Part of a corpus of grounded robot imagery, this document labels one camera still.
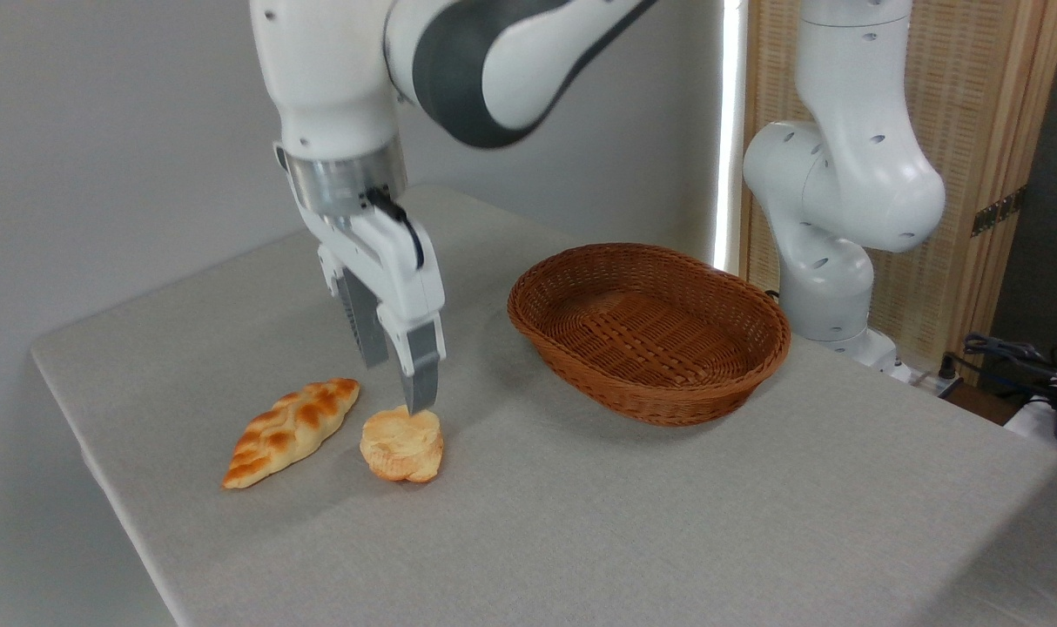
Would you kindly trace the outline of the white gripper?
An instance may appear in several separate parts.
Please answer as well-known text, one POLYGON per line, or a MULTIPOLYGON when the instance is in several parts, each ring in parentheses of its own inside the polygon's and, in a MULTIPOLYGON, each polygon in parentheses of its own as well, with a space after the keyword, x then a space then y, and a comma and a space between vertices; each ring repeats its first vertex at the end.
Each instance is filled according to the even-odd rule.
POLYGON ((445 294, 432 241, 398 202, 407 183, 400 144, 334 160, 298 158, 281 144, 274 150, 305 226, 324 245, 324 281, 345 308, 365 365, 388 361, 386 334, 408 413, 432 408, 448 356, 445 294))

